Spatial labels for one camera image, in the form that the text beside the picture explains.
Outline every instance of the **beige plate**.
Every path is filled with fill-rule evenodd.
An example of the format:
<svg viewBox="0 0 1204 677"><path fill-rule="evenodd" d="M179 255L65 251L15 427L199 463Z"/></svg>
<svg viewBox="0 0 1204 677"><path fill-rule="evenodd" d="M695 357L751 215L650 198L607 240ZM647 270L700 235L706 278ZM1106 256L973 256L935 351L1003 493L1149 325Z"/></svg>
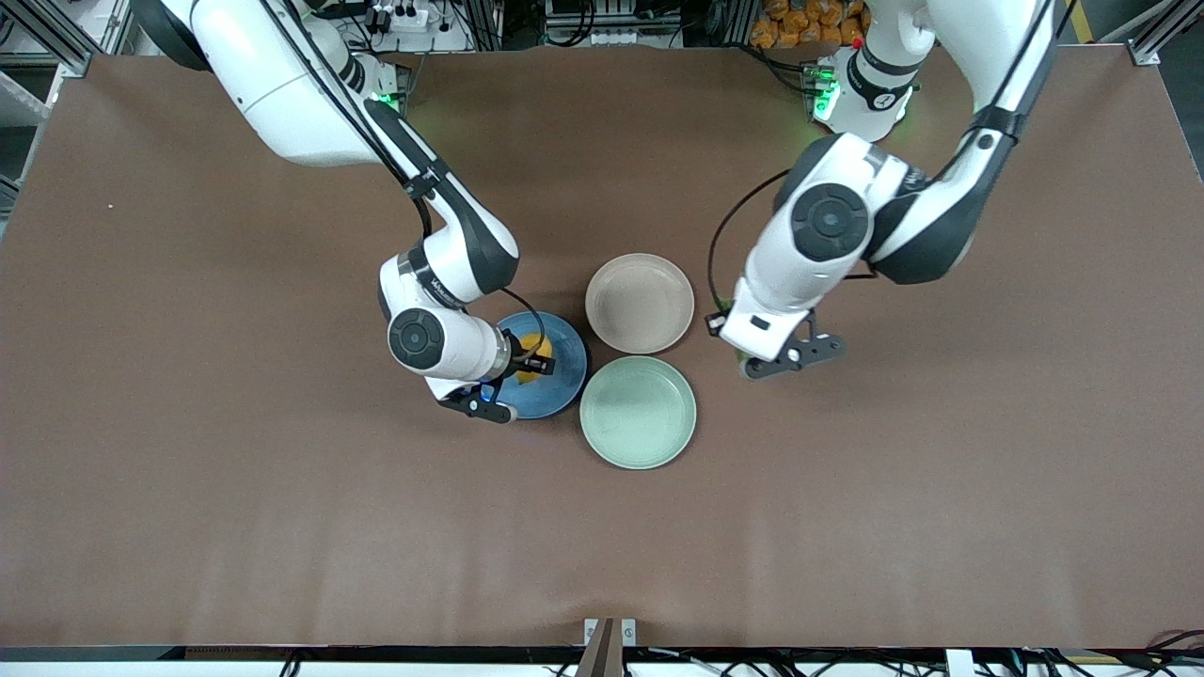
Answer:
<svg viewBox="0 0 1204 677"><path fill-rule="evenodd" d="M608 261L585 290L585 316L615 349L649 354L677 343L694 318L694 289L681 269L654 254Z"/></svg>

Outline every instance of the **pile of orange objects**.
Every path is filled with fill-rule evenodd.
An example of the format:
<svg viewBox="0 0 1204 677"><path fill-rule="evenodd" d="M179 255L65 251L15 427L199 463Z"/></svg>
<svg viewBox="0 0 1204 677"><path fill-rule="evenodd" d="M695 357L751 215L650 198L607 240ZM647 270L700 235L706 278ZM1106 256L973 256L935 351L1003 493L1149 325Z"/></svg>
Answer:
<svg viewBox="0 0 1204 677"><path fill-rule="evenodd" d="M763 0L765 16L752 24L754 47L795 47L804 42L852 45L869 30L863 0Z"/></svg>

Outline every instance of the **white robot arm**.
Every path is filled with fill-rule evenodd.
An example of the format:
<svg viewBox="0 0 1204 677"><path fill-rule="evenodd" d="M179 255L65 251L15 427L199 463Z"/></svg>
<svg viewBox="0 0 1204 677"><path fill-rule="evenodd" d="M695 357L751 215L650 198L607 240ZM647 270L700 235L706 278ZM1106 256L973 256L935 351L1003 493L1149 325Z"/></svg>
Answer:
<svg viewBox="0 0 1204 677"><path fill-rule="evenodd" d="M553 360L464 307L503 289L518 270L510 232L382 100L396 66L352 54L330 22L311 16L327 0L141 0L135 11L177 63L209 69L260 139L311 166L385 164L419 206L445 225L380 266L378 298L394 358L426 378L445 407L496 423L518 412L482 396L515 371L548 373Z"/></svg>
<svg viewBox="0 0 1204 677"><path fill-rule="evenodd" d="M970 83L973 122L933 178L852 134L821 139L803 152L749 253L732 307L708 317L713 335L749 355L742 363L749 378L843 354L842 340L818 331L814 308L858 260L899 284L938 279L961 261L1052 63L1052 0L1040 7L1038 0L870 0L869 6L874 23L866 46L878 43L875 31L884 24L887 42L908 35L925 54L932 35L940 39ZM858 77L861 52L836 71L838 86ZM914 58L919 51L889 53ZM891 66L881 57L872 59L878 72ZM849 89L848 104L872 107L864 88ZM886 129L895 122L890 111L875 114ZM797 338L803 322L808 336Z"/></svg>

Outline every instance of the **green plate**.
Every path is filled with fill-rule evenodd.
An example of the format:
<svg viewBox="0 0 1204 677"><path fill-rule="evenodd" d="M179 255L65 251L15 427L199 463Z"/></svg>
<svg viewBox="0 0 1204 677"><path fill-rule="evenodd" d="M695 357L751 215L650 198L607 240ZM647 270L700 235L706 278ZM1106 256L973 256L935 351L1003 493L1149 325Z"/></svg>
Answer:
<svg viewBox="0 0 1204 677"><path fill-rule="evenodd" d="M644 355L603 366L582 395L585 438L600 457L627 470L673 460L690 442L697 416L685 377Z"/></svg>

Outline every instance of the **table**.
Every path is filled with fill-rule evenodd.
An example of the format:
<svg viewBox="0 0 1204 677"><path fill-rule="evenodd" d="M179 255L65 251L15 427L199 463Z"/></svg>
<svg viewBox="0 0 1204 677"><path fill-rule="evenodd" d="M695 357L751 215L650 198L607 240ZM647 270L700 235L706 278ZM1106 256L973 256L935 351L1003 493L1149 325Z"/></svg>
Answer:
<svg viewBox="0 0 1204 677"><path fill-rule="evenodd" d="M943 54L885 142L969 116ZM513 229L514 288L585 328L596 267L706 249L819 131L734 52L431 58L412 122ZM737 376L662 357L697 434L607 466L576 408L495 426L385 349L418 220L378 166L273 157L218 83L99 58L63 90L0 251L0 642L1141 646L1204 625L1204 189L1156 70L1064 48L948 279L850 282L849 354ZM769 208L720 248L730 288ZM486 299L498 319L518 308ZM586 336L598 365L615 358Z"/></svg>

